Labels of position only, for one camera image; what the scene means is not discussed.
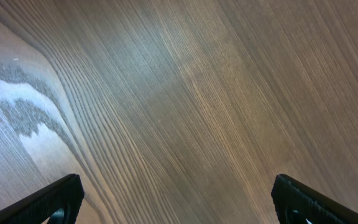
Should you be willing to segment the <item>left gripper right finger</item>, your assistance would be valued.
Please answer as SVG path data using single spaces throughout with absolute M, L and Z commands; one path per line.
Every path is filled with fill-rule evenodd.
M 358 224 L 358 213 L 286 174 L 278 174 L 271 191 L 280 224 Z

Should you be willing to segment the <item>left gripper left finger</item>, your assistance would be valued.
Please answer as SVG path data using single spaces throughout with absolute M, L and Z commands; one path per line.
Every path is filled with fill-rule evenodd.
M 0 223 L 75 223 L 85 192 L 78 174 L 68 174 L 0 210 Z

